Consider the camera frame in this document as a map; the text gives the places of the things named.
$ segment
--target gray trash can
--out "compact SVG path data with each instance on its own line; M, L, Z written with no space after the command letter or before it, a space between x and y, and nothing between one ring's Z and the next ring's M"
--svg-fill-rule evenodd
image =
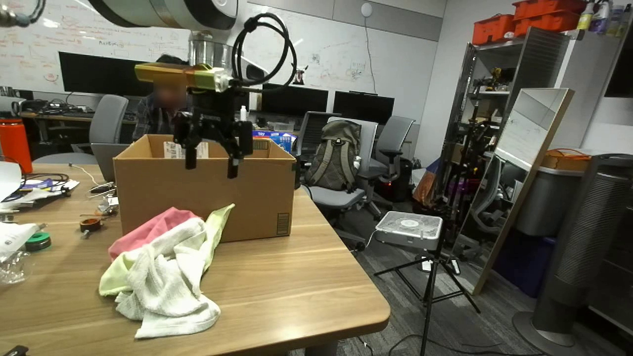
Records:
M539 167L515 228L530 236L558 235L584 172Z

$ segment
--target white fan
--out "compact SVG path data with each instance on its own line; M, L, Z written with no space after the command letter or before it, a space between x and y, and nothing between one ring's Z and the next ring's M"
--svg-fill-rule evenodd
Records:
M435 250L442 218L413 213L387 212L376 225L377 239L401 246Z

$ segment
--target orange water bottle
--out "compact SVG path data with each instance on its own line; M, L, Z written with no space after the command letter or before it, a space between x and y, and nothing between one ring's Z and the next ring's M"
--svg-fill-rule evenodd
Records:
M0 145L5 159L18 163L22 174L33 172L31 154L28 152L27 131L22 119L0 118Z

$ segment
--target desk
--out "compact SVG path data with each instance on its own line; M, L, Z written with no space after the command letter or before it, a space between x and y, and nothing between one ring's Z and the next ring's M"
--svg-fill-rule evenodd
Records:
M37 122L37 126L40 130L40 139L42 141L48 141L48 121L60 121L60 122L91 122L91 117L73 117L63 115L39 115L37 113L21 112L20 117L32 118ZM123 120L123 125L135 125L136 122L132 120Z
M97 166L84 167L101 181ZM135 341L140 322L120 315L114 298L97 293L110 264L106 250L121 236L118 217L80 239L79 215L98 204L85 198L90 179L65 165L34 170L67 173L81 184L70 198L16 216L21 223L48 223L53 245L32 256L33 274L25 282L0 287L0 352L21 344L33 356L271 355L387 326L384 297L298 189L291 236L218 246L201 283L222 310L211 329Z

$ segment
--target laptop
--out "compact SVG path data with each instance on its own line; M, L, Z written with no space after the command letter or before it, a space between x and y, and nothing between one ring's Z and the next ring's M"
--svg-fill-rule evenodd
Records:
M118 156L119 153L123 152L130 145L123 143L91 143L90 146L92 148L92 154L94 154L99 164L99 169L101 169L103 179L106 182L114 182L115 166L112 162L112 158Z

